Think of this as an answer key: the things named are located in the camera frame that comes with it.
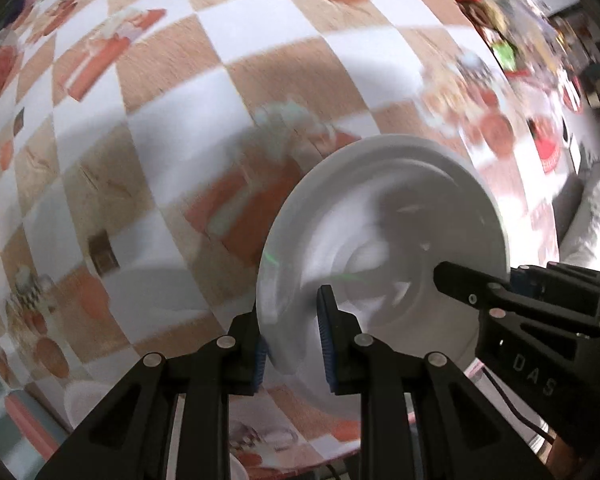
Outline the white bowl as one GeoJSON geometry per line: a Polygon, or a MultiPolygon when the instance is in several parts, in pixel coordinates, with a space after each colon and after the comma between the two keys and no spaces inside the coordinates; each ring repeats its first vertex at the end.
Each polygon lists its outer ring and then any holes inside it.
{"type": "Polygon", "coordinates": [[[325,377],[315,299],[332,288],[363,332],[396,351],[475,357],[478,313],[434,286],[443,261],[506,280],[501,216],[471,164],[434,141],[381,134],[340,148],[294,188],[264,244],[256,308],[289,389],[326,414],[356,419],[357,396],[325,377]]]}
{"type": "Polygon", "coordinates": [[[69,425],[76,429],[110,391],[110,386],[94,380],[77,380],[66,387],[64,408],[69,425]]]}

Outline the checkered patterned tablecloth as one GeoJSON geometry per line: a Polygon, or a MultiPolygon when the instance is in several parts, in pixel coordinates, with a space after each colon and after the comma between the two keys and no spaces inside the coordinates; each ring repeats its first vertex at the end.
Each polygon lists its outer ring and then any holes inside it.
{"type": "Polygon", "coordinates": [[[66,387],[222,335],[288,195],[381,134],[466,159],[509,264],[558,256],[524,109],[454,0],[35,0],[0,32],[0,379],[50,458],[66,387]]]}

